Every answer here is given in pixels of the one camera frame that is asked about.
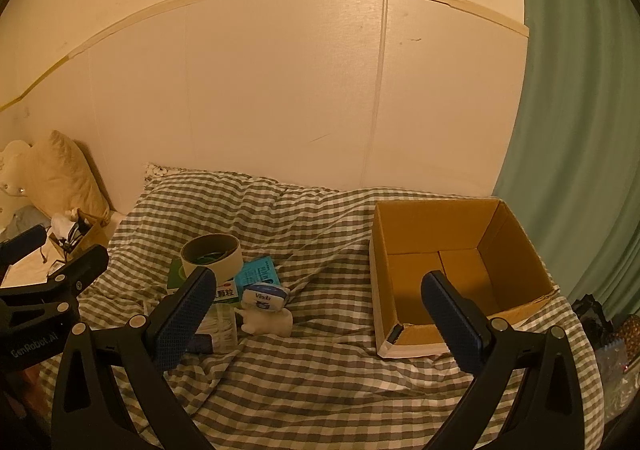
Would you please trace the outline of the green white medicine box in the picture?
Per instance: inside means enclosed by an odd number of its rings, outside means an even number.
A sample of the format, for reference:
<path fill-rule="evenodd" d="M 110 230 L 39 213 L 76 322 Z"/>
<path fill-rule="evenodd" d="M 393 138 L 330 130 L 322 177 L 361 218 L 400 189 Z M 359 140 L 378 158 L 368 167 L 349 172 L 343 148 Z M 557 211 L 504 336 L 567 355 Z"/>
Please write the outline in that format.
<path fill-rule="evenodd" d="M 216 297 L 198 327 L 188 352 L 224 355 L 238 347 L 234 308 L 239 299 L 235 280 L 217 286 Z"/>

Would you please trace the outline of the white rabbit figurine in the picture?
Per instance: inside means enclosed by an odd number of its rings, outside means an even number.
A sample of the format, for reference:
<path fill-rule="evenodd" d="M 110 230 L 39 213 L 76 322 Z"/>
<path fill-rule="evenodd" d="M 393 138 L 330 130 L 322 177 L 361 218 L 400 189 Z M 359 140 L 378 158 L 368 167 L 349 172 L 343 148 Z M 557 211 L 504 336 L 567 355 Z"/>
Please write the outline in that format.
<path fill-rule="evenodd" d="M 289 337 L 293 329 L 292 312 L 286 308 L 279 311 L 266 311 L 256 308 L 235 308 L 240 319 L 240 330 L 248 335 L 277 335 Z"/>

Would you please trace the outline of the teal packet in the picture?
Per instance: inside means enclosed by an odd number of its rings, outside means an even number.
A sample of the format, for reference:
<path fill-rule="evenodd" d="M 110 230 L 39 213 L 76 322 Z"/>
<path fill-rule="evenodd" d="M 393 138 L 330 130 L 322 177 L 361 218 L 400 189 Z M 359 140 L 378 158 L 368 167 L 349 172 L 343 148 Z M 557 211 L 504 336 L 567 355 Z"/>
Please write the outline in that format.
<path fill-rule="evenodd" d="M 276 267 L 273 265 L 273 260 L 270 256 L 246 262 L 242 270 L 235 276 L 234 282 L 239 297 L 242 297 L 244 290 L 254 283 L 281 285 Z"/>

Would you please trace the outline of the blue white tissue pack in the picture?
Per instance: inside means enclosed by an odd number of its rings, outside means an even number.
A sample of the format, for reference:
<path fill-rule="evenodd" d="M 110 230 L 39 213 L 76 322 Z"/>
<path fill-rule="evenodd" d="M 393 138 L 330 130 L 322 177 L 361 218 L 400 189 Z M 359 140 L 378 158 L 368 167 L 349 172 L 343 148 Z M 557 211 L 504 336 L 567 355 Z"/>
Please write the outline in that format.
<path fill-rule="evenodd" d="M 256 282 L 243 288 L 242 303 L 264 311 L 277 312 L 288 302 L 290 291 L 280 285 Z"/>

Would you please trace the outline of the small cluttered cardboard box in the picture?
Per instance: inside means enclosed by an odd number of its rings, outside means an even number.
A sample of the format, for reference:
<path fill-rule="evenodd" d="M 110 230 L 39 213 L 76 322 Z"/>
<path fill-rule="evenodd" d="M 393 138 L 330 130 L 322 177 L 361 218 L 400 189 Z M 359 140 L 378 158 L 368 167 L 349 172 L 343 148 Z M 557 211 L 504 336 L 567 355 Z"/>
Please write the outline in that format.
<path fill-rule="evenodd" d="M 84 254 L 93 245 L 108 245 L 102 222 L 78 208 L 51 217 L 49 240 L 64 262 Z"/>

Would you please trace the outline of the beige pillow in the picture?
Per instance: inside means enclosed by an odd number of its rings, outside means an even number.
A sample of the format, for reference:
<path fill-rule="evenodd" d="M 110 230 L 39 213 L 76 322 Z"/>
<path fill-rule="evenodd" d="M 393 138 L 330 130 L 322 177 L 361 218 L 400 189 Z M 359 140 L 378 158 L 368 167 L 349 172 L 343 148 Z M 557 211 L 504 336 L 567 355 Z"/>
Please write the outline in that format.
<path fill-rule="evenodd" d="M 24 165 L 25 191 L 32 204 L 53 217 L 78 210 L 102 224 L 111 217 L 107 199 L 75 141 L 51 130 L 29 149 Z"/>

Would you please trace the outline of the white plush toy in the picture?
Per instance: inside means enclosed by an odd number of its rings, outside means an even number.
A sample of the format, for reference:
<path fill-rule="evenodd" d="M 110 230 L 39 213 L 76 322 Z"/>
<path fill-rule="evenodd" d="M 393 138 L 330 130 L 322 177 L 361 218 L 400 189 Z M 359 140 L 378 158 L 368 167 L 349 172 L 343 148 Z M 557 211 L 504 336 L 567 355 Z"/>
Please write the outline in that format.
<path fill-rule="evenodd" d="M 1 191 L 11 198 L 27 198 L 24 187 L 24 167 L 30 145 L 23 140 L 12 140 L 1 151 Z"/>

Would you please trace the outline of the dark clutter beside bed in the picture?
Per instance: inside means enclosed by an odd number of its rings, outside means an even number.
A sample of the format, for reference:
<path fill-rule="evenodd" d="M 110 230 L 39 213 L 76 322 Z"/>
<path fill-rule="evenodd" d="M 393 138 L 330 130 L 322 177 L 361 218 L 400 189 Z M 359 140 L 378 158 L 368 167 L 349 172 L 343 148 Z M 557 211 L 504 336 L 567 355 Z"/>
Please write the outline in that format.
<path fill-rule="evenodd" d="M 592 294 L 572 303 L 596 355 L 604 393 L 604 422 L 622 414 L 639 392 L 639 316 L 615 324 Z"/>

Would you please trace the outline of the white patterned pillow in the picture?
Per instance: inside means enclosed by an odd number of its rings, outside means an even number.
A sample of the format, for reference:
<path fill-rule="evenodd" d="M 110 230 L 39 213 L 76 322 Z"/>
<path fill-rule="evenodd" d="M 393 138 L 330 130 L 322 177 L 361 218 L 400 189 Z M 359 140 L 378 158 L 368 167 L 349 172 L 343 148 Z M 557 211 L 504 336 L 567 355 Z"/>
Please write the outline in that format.
<path fill-rule="evenodd" d="M 209 175 L 210 172 L 208 170 L 194 170 L 193 168 L 149 163 L 145 167 L 143 174 L 143 188 L 145 188 L 145 190 L 150 190 L 164 182 L 178 182 L 178 184 L 184 184 L 186 181 L 202 177 L 207 178 Z"/>

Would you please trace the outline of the large open cardboard box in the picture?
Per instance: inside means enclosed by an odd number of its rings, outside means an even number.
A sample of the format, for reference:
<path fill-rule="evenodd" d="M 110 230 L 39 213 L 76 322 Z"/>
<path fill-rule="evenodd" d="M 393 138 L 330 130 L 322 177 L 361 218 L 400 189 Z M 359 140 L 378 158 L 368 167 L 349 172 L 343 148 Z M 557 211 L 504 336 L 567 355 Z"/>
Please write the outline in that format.
<path fill-rule="evenodd" d="M 430 271 L 441 271 L 485 316 L 514 326 L 556 292 L 520 222 L 495 198 L 377 202 L 369 260 L 375 347 L 385 359 L 446 352 L 421 298 Z"/>

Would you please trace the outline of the checkered grey white duvet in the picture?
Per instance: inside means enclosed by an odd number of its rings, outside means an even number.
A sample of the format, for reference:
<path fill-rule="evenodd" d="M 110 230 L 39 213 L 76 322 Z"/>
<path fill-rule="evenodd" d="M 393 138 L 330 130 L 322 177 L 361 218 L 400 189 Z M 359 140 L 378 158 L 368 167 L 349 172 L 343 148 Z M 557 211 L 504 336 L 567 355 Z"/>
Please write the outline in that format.
<path fill-rule="evenodd" d="M 184 353 L 164 373 L 176 398 L 216 449 L 425 449 L 472 383 L 448 347 L 440 356 L 385 359 L 375 347 L 370 240 L 380 201 L 430 196 L 371 188 L 336 191 L 216 172 L 143 190 L 108 247 L 107 270 L 79 297 L 79 322 L 124 326 L 168 296 L 169 265 L 209 236 L 231 234 L 247 261 L 270 256 L 289 291 L 289 337 L 244 334 L 233 352 Z M 603 390 L 596 357 L 556 288 L 518 331 L 567 334 L 582 392 L 585 447 L 602 440 Z M 115 381 L 139 435 L 158 449 L 129 384 Z M 523 372 L 475 448 L 500 432 Z"/>

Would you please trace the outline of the green curtain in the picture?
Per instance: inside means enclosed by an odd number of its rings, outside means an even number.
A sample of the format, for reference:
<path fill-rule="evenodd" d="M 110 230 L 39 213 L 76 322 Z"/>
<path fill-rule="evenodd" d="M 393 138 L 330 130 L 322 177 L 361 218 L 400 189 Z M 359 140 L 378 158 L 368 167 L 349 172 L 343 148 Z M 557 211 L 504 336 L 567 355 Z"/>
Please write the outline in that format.
<path fill-rule="evenodd" d="M 631 0 L 524 0 L 523 91 L 495 186 L 562 293 L 639 309 L 639 15 Z"/>

